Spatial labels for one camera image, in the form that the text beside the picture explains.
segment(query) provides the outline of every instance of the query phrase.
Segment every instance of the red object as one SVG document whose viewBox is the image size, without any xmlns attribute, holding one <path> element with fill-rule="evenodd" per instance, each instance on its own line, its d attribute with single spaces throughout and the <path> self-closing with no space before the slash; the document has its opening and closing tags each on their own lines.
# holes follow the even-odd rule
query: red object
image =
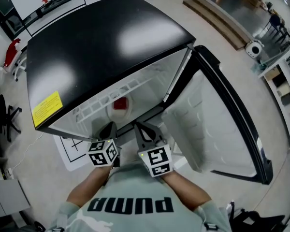
<svg viewBox="0 0 290 232">
<path fill-rule="evenodd" d="M 114 101 L 114 110 L 126 110 L 128 107 L 128 100 L 126 97 L 121 97 Z"/>
<path fill-rule="evenodd" d="M 15 57 L 17 53 L 15 44 L 19 42 L 20 42 L 20 39 L 16 39 L 16 40 L 13 40 L 12 43 L 10 44 L 8 50 L 6 51 L 4 67 L 9 66 L 11 62 L 13 61 L 13 58 Z"/>
</svg>

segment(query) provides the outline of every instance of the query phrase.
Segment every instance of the mini fridge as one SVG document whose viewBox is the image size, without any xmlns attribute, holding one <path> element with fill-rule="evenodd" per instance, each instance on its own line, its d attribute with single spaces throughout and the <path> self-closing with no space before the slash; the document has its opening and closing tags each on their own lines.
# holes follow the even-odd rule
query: mini fridge
<svg viewBox="0 0 290 232">
<path fill-rule="evenodd" d="M 272 164 L 247 109 L 195 41 L 143 0 L 102 0 L 65 16 L 28 43 L 35 129 L 90 141 L 126 97 L 118 139 L 136 121 L 159 120 L 193 170 L 269 184 Z"/>
</svg>

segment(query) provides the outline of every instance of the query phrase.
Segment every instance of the wrist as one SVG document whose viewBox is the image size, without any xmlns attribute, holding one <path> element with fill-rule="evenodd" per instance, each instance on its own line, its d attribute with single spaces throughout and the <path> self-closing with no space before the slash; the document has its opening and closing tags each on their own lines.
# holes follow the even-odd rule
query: wrist
<svg viewBox="0 0 290 232">
<path fill-rule="evenodd" d="M 113 166 L 106 166 L 106 167 L 98 167 L 93 170 L 95 174 L 98 175 L 109 175 L 110 171 L 112 170 Z"/>
<path fill-rule="evenodd" d="M 177 172 L 175 170 L 173 170 L 172 172 L 169 172 L 167 174 L 161 175 L 160 177 L 166 181 L 166 179 L 172 178 L 173 176 L 175 176 L 177 174 Z"/>
</svg>

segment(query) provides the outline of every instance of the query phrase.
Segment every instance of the green t-shirt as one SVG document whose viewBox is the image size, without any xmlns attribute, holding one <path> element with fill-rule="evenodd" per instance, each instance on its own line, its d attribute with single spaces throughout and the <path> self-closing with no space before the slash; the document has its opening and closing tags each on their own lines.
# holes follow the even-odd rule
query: green t-shirt
<svg viewBox="0 0 290 232">
<path fill-rule="evenodd" d="M 82 208 L 65 202 L 49 230 L 68 232 L 203 232 L 205 224 L 230 232 L 226 210 L 209 201 L 188 210 L 160 178 L 152 178 L 141 164 L 120 167 Z"/>
</svg>

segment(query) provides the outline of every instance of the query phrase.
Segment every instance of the chair base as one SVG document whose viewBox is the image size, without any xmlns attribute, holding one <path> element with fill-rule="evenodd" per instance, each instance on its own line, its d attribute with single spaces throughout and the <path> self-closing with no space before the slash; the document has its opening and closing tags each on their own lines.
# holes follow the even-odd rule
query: chair base
<svg viewBox="0 0 290 232">
<path fill-rule="evenodd" d="M 27 57 L 23 58 L 19 63 L 18 66 L 16 67 L 15 71 L 13 72 L 13 76 L 14 76 L 14 80 L 17 82 L 18 78 L 17 78 L 17 72 L 19 70 L 23 70 L 24 72 L 27 72 L 27 68 L 22 66 L 22 63 L 27 59 Z"/>
<path fill-rule="evenodd" d="M 6 118 L 6 130 L 7 130 L 7 139 L 9 142 L 11 142 L 11 133 L 10 133 L 10 127 L 12 127 L 15 131 L 17 131 L 19 134 L 21 133 L 21 130 L 17 129 L 15 127 L 15 125 L 12 123 L 12 119 L 14 118 L 14 116 L 16 115 L 17 112 L 22 112 L 23 110 L 19 107 L 17 107 L 12 113 L 11 111 L 13 110 L 12 106 L 9 106 L 8 109 L 8 114 L 7 114 L 7 118 Z"/>
</svg>

